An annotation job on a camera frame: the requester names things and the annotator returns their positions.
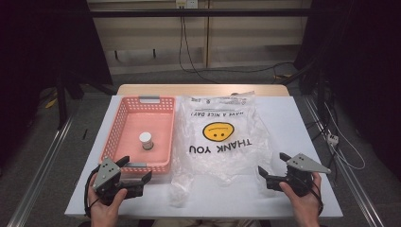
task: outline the smiley face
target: smiley face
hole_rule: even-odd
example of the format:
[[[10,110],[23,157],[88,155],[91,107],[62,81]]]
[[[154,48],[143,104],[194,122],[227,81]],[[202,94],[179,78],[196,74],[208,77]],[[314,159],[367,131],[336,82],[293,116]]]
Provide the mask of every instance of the smiley face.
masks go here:
[[[226,122],[214,122],[203,128],[203,136],[211,141],[221,142],[234,132],[234,126]]]

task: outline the cable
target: cable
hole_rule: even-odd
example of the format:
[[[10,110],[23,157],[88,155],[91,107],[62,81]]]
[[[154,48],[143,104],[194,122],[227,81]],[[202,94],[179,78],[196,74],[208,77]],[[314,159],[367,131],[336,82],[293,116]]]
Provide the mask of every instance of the cable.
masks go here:
[[[304,0],[301,0],[301,6],[300,9],[302,9],[304,6]],[[300,22],[301,22],[301,37],[302,39],[304,39],[304,21],[303,21],[304,17],[300,17]]]
[[[309,122],[309,123],[305,123],[305,127],[307,129],[312,128],[315,124],[319,123],[320,121],[313,121],[313,122]]]
[[[92,170],[91,174],[89,174],[88,180],[86,181],[85,185],[85,195],[83,195],[83,207],[85,210],[85,215],[86,217],[90,218],[91,217],[91,207],[95,203],[92,203],[91,205],[88,205],[88,190],[89,190],[89,184],[91,182],[92,177],[99,171],[100,165],[98,165],[94,170]]]
[[[315,185],[315,187],[318,189],[318,193],[319,195],[313,190],[313,188],[309,188],[307,186],[307,184],[301,180],[300,178],[298,178],[297,176],[293,176],[294,179],[296,179],[297,181],[299,181],[300,183],[302,183],[306,188],[308,188],[308,190],[310,191],[310,193],[312,193],[312,195],[316,198],[316,200],[318,200],[319,202],[319,215],[322,213],[324,205],[323,205],[323,201],[322,201],[322,193],[321,193],[321,189],[315,184],[315,182],[312,181],[313,185]]]
[[[184,37],[185,37],[186,51],[187,51],[187,53],[188,53],[189,61],[191,62],[192,68],[194,69],[195,73],[197,73],[198,77],[200,77],[200,78],[202,78],[202,79],[204,79],[204,80],[207,80],[207,81],[209,81],[209,82],[217,83],[217,84],[218,84],[218,82],[216,82],[216,81],[214,81],[214,80],[207,79],[207,78],[204,78],[203,76],[201,76],[201,74],[200,74],[200,73],[197,71],[197,69],[195,68],[194,63],[192,62],[191,55],[190,55],[190,53],[189,53],[188,40],[186,39],[185,19],[184,19],[183,17],[181,18],[181,41],[180,41],[180,57],[179,57],[181,68],[182,68],[185,72],[187,72],[187,71],[183,68],[183,65],[182,65],[182,63],[181,63],[181,50],[182,50],[182,47],[183,47],[183,35],[184,35]]]
[[[185,38],[186,51],[188,53],[189,61],[191,62],[191,65],[192,65],[192,68],[193,68],[194,71],[191,71],[191,70],[183,68],[183,64],[182,64],[182,61],[181,61],[182,48],[183,48],[183,38]],[[198,69],[195,68],[195,66],[194,66],[194,64],[192,62],[191,55],[189,53],[189,45],[188,45],[188,40],[187,40],[187,36],[186,36],[186,24],[185,24],[185,19],[183,17],[181,18],[181,41],[180,41],[179,62],[180,62],[180,67],[183,69],[184,72],[196,73],[200,78],[208,80],[210,82],[214,82],[214,83],[218,83],[218,82],[213,81],[211,79],[206,79],[205,77],[200,75],[200,72],[257,73],[257,72],[263,72],[263,71],[267,71],[267,70],[272,69],[274,71],[273,72],[274,73],[274,81],[271,84],[273,84],[275,82],[275,80],[276,80],[276,77],[278,77],[276,75],[275,68],[277,66],[284,65],[284,64],[293,64],[293,62],[285,61],[285,62],[276,63],[274,66],[270,66],[270,67],[262,68],[262,69],[256,69],[256,70],[230,70],[230,69],[203,69],[203,70],[198,70]]]
[[[339,116],[337,115],[336,108],[334,108],[335,98],[334,98],[333,94],[331,93],[331,90],[329,92],[329,98],[328,99],[330,101],[331,110],[333,110],[334,115],[335,115],[335,119],[332,119],[332,120],[333,120],[334,124],[338,126],[339,125]],[[337,128],[336,128],[334,134],[335,135],[339,134],[339,131],[337,130]],[[334,167],[336,168],[336,175],[335,175],[334,181],[336,181],[337,177],[338,177],[337,164],[336,164],[336,162],[334,162],[334,159],[335,159],[335,156],[336,156],[336,152],[331,152],[330,151],[330,147],[328,146],[328,143],[326,143],[326,145],[327,145],[327,148],[328,148],[328,150],[330,152],[330,156],[331,156],[330,157],[330,161],[328,163],[328,167],[330,168],[331,164],[334,163]],[[340,145],[340,141],[335,145],[335,149],[337,149],[339,147],[339,145]]]
[[[319,131],[319,133],[318,133],[317,135],[315,135],[315,136],[314,136],[312,139],[310,139],[310,140],[314,141],[314,140],[317,139],[320,135],[325,135],[325,131],[326,131],[327,127],[328,127],[328,123],[329,123],[329,122],[330,122],[330,121],[327,121],[327,123],[325,123],[325,125],[323,126],[322,130]]]
[[[339,172],[338,172],[338,170],[337,170],[337,163],[336,162],[334,162],[334,157],[336,156],[336,152],[331,152],[330,151],[330,147],[329,147],[329,144],[328,143],[325,143],[326,145],[327,145],[327,149],[328,149],[328,151],[330,152],[330,161],[329,161],[329,163],[328,163],[328,165],[327,165],[327,168],[330,168],[331,169],[331,165],[332,164],[334,164],[334,168],[336,169],[336,174],[334,175],[334,183],[336,183],[337,182],[337,178],[338,178],[338,176],[339,176]]]
[[[333,117],[333,114],[331,114],[331,112],[330,112],[330,110],[329,110],[327,104],[324,103],[324,105],[325,105],[325,107],[326,107],[328,113],[330,114],[330,117],[331,117],[331,119],[333,120],[334,126],[335,126],[336,129],[338,130],[339,134],[340,134],[340,135],[345,139],[345,141],[354,149],[354,151],[357,153],[357,155],[358,155],[358,156],[360,157],[360,159],[362,160],[363,166],[362,166],[362,167],[355,167],[355,166],[349,164],[341,155],[338,154],[336,148],[334,148],[334,146],[331,145],[331,147],[333,148],[334,152],[336,152],[337,155],[339,155],[339,158],[340,158],[345,164],[347,164],[349,167],[354,168],[354,169],[359,169],[359,170],[363,169],[363,168],[366,166],[366,164],[365,164],[365,160],[363,159],[362,155],[361,155],[361,154],[359,153],[359,151],[354,147],[354,145],[352,145],[351,142],[349,142],[348,139],[342,134],[342,132],[341,132],[341,130],[339,129],[339,126],[336,124],[335,119],[334,119],[334,117]]]
[[[100,198],[97,198],[94,202],[92,202],[92,204],[89,206],[89,209],[91,209],[92,208],[92,206],[94,206],[95,205],[95,203],[97,202],[97,201],[99,201],[100,200]]]

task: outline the plastic basket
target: plastic basket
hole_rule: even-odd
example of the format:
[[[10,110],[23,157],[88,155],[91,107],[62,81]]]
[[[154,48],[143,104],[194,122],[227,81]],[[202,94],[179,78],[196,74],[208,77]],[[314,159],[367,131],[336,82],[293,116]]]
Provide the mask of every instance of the plastic basket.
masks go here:
[[[175,113],[171,96],[123,96],[109,131],[100,163],[108,156],[115,162],[130,156],[122,173],[165,174],[170,170],[171,144]],[[149,132],[153,148],[142,147],[139,135]]]

